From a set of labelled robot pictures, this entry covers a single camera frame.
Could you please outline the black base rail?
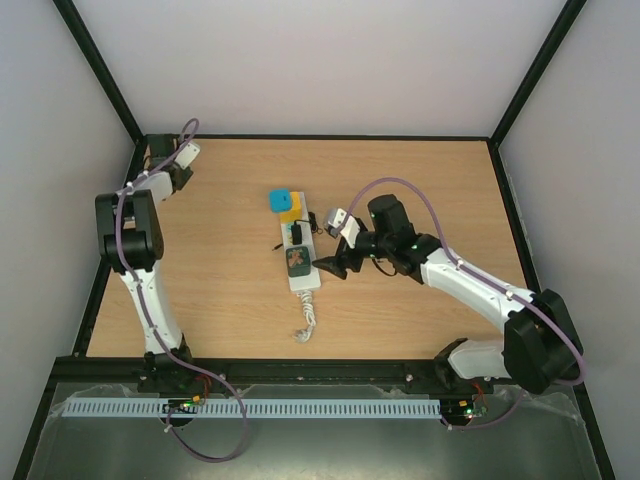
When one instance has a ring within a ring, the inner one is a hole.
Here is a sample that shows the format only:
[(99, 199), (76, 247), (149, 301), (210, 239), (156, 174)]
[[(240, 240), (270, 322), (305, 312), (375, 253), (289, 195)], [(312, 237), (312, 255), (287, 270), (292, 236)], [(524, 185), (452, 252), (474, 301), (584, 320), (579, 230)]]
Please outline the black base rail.
[[(385, 391), (426, 394), (436, 399), (466, 398), (494, 392), (483, 378), (454, 379), (444, 363), (433, 360), (264, 360), (196, 359), (196, 367), (208, 370), (236, 389), (257, 385), (375, 386)], [(160, 366), (134, 370), (142, 392), (164, 396), (203, 392), (199, 372), (169, 360)]]

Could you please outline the white power strip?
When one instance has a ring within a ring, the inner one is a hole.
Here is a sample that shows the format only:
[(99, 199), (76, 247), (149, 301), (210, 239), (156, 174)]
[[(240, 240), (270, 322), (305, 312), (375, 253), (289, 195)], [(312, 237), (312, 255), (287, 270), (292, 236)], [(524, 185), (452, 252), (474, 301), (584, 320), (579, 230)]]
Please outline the white power strip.
[(321, 287), (316, 259), (314, 230), (303, 192), (289, 191), (291, 208), (279, 213), (280, 230), (289, 288), (292, 293), (315, 291)]

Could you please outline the yellow cube plug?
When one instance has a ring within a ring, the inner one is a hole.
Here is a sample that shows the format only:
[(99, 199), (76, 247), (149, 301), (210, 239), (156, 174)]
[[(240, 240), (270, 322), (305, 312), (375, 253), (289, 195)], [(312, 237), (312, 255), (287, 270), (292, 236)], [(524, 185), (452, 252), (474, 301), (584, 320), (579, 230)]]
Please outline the yellow cube plug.
[(304, 194), (302, 192), (291, 192), (291, 207), (279, 214), (281, 224), (290, 224), (304, 219)]

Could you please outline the green dragon cube plug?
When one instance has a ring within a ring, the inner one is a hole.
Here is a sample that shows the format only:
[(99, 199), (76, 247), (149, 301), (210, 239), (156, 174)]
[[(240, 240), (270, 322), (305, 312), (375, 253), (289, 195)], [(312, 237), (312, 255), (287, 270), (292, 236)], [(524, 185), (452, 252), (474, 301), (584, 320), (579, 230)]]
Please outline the green dragon cube plug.
[(312, 260), (306, 246), (298, 245), (288, 248), (285, 251), (285, 258), (289, 278), (304, 277), (311, 273)]

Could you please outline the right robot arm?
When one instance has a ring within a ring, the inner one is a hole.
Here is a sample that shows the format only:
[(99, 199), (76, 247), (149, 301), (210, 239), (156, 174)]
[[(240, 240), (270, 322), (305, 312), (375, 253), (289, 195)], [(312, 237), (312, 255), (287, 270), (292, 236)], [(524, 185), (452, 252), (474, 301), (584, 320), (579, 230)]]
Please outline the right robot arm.
[(368, 204), (370, 226), (341, 208), (327, 213), (327, 232), (338, 239), (332, 256), (314, 266), (345, 279), (365, 259), (384, 259), (395, 271), (443, 291), (484, 317), (498, 340), (457, 339), (434, 359), (445, 390), (460, 390), (472, 379), (507, 379), (533, 394), (555, 383), (574, 384), (581, 375), (583, 348), (562, 297), (536, 293), (487, 274), (447, 250), (437, 237), (415, 231), (404, 205), (392, 194)]

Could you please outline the black adapter plug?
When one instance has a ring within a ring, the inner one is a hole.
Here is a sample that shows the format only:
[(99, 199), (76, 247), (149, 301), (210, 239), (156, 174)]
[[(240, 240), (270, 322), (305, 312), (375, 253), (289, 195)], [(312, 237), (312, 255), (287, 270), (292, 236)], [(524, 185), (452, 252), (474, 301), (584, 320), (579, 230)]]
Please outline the black adapter plug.
[(297, 222), (291, 226), (291, 240), (293, 245), (301, 245), (303, 243), (302, 227)]

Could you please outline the blue cube plug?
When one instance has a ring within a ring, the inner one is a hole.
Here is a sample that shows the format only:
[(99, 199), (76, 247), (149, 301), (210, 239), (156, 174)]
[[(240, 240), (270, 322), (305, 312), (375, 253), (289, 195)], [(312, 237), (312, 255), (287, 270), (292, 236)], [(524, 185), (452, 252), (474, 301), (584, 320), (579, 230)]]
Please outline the blue cube plug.
[(271, 190), (268, 200), (270, 210), (276, 214), (288, 212), (293, 206), (291, 192), (286, 188)]

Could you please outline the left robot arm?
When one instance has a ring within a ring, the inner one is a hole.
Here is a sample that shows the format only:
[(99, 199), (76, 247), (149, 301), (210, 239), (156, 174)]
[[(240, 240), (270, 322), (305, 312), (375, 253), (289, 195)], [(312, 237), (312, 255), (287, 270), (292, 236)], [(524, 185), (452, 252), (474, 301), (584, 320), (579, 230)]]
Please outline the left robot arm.
[(143, 331), (141, 390), (179, 394), (193, 387), (197, 373), (162, 280), (164, 238), (157, 207), (184, 188), (200, 147), (187, 134), (160, 135), (149, 141), (148, 152), (132, 180), (95, 198), (97, 238), (101, 259), (125, 285)]

